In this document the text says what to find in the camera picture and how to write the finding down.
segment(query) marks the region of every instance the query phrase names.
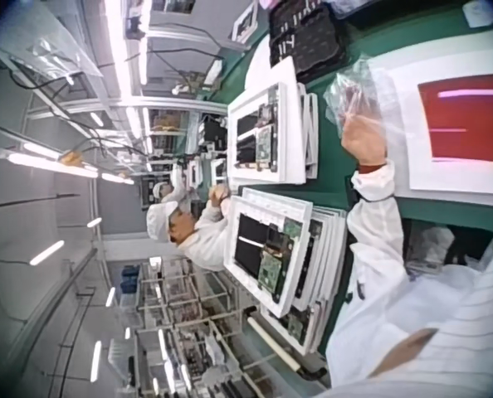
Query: red paper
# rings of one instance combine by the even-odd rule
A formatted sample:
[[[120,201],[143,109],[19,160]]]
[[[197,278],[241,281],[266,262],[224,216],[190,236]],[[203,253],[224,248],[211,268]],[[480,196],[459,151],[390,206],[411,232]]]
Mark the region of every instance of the red paper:
[[[418,85],[433,160],[493,162],[493,75]]]

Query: striped sleeve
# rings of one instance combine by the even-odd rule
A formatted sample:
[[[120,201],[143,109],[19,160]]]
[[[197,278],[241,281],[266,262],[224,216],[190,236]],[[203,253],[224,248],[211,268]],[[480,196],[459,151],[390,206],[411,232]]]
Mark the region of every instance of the striped sleeve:
[[[462,306],[417,358],[378,377],[328,390],[317,398],[372,396],[493,396],[493,260]]]

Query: pipe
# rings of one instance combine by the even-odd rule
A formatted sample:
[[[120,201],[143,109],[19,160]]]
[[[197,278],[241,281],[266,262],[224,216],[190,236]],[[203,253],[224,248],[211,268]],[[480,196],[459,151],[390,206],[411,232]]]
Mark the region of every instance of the pipe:
[[[260,337],[269,345],[278,357],[286,363],[292,371],[295,371],[302,379],[306,381],[318,381],[322,377],[328,374],[325,367],[321,367],[317,371],[309,371],[305,369],[300,363],[298,363],[295,358],[293,358],[289,353],[287,353],[278,342],[272,338],[272,336],[260,325],[251,314],[256,311],[256,307],[247,308],[245,314],[247,316],[246,321],[252,328],[260,335]]]

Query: black tray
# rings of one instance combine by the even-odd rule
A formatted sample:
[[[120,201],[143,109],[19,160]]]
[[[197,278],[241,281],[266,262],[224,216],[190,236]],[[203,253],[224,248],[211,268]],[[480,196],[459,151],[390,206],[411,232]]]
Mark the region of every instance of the black tray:
[[[307,4],[310,12],[304,12]],[[344,26],[321,0],[281,2],[269,13],[269,24],[271,66],[292,56],[300,83],[309,83],[347,63]]]

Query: circuit board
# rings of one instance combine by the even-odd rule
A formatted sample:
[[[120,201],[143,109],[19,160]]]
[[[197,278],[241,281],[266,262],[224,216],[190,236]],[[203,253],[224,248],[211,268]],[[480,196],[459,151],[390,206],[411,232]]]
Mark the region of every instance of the circuit board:
[[[295,239],[302,233],[302,223],[286,218],[283,224],[283,233]]]
[[[258,282],[272,294],[275,293],[281,272],[281,260],[266,251],[262,251]]]
[[[287,332],[298,342],[302,341],[302,333],[304,332],[304,324],[293,314],[289,314],[289,322],[287,323]]]
[[[272,125],[262,127],[256,132],[256,163],[269,168],[272,155]]]

